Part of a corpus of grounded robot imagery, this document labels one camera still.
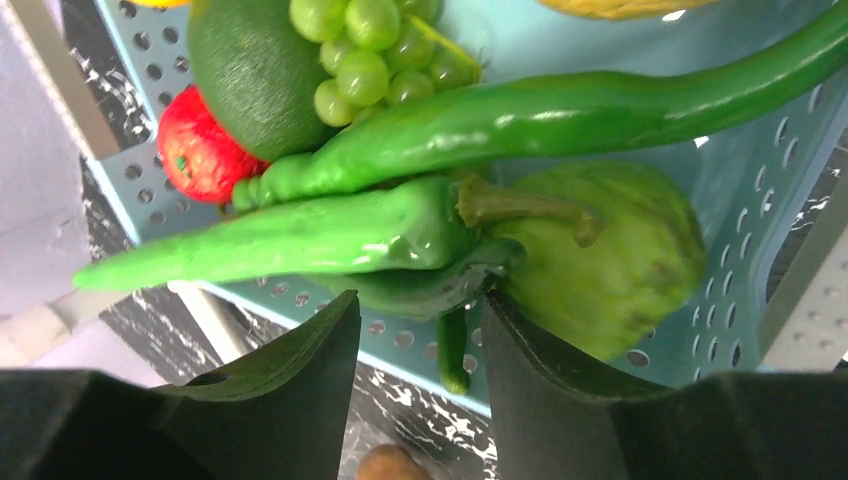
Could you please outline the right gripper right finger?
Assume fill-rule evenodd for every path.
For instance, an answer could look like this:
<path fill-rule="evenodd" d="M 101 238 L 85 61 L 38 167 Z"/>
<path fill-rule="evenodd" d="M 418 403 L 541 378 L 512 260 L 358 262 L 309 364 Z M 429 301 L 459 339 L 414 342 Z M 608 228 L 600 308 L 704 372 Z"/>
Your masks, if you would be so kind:
<path fill-rule="evenodd" d="M 482 336 L 504 479 L 843 479 L 844 373 L 668 388 L 596 360 L 490 293 Z"/>

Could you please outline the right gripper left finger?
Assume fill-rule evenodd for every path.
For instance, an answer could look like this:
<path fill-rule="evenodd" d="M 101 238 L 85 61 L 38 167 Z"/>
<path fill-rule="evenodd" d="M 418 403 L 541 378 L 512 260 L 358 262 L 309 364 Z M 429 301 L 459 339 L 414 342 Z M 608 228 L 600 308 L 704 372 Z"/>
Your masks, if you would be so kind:
<path fill-rule="evenodd" d="M 334 479 L 360 341 L 348 290 L 182 386 L 3 370 L 5 479 Z"/>

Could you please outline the red tomato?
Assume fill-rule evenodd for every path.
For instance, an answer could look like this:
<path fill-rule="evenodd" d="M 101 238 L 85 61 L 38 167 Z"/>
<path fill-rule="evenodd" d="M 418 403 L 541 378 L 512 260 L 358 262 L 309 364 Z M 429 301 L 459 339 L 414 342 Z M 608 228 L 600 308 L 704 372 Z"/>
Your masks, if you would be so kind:
<path fill-rule="evenodd" d="M 164 110 L 156 145 L 171 184 L 188 198 L 230 202 L 235 185 L 269 164 L 244 151 L 218 124 L 191 85 Z"/>

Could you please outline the yellow lemon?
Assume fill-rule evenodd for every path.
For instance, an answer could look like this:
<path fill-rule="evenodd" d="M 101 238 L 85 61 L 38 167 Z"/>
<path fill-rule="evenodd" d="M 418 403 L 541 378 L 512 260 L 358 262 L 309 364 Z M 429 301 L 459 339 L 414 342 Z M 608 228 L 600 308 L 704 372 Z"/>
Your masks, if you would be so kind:
<path fill-rule="evenodd" d="M 699 8 L 713 0 L 538 0 L 537 3 L 580 18 L 624 21 Z"/>

